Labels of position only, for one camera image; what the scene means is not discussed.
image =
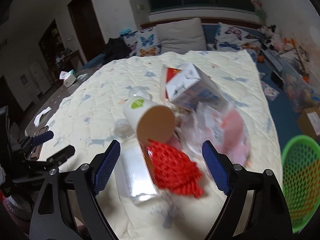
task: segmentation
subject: bed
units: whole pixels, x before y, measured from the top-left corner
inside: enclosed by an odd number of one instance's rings
[[[70,97],[63,99],[47,123],[54,138],[43,145],[39,160],[46,160],[71,144],[76,149],[75,156],[60,169],[75,170],[104,152],[113,139],[121,143],[113,134],[113,128],[116,120],[124,118],[122,107],[129,91],[146,90],[152,94],[153,101],[161,104],[159,87],[163,65],[180,68],[185,61],[209,75],[244,119],[251,143],[250,165],[246,168],[256,172],[272,169],[282,185],[276,128],[256,65],[245,50],[189,51],[185,55],[168,52],[156,57],[131,57],[108,63]],[[130,199],[119,197],[114,174],[97,200],[119,239],[204,239],[226,196],[207,173],[203,173],[200,185],[205,195],[198,200],[169,194],[136,206]],[[244,207],[238,232],[245,225],[249,202]]]

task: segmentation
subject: metal screw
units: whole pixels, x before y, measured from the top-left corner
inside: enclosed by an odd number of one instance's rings
[[[236,171],[242,170],[242,166],[241,166],[240,164],[235,164],[235,165],[233,165],[233,168],[234,168]]]
[[[82,170],[82,171],[86,171],[87,169],[89,169],[89,164],[82,164],[81,165],[81,167],[80,167],[80,169]]]
[[[273,172],[272,172],[272,170],[266,170],[266,174],[267,174],[268,176],[272,176],[272,175],[273,175]]]
[[[57,173],[57,170],[56,170],[56,169],[52,169],[52,170],[49,171],[49,174],[50,174],[50,175],[54,175],[54,174],[56,174],[56,173]]]

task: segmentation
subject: brown cardboard box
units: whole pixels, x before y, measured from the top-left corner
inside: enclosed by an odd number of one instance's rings
[[[314,140],[320,140],[320,110],[318,107],[303,109],[298,119],[298,125],[303,134]]]

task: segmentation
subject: butterfly pattern pillow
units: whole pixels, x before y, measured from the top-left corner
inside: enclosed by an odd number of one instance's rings
[[[130,57],[157,56],[161,52],[161,44],[158,39],[156,27],[150,27],[126,34],[124,42],[132,50]]]
[[[261,50],[261,43],[258,37],[233,27],[231,25],[219,23],[212,47],[217,51],[239,51],[242,49]]]
[[[129,57],[136,56],[137,54],[137,46],[138,46],[138,38],[137,38],[137,31],[134,33],[127,33],[123,40],[125,44],[131,49]]]

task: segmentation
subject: green plastic basket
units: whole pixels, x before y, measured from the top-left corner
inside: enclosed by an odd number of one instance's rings
[[[320,147],[305,135],[293,137],[282,151],[283,193],[293,233],[309,222],[320,204]]]

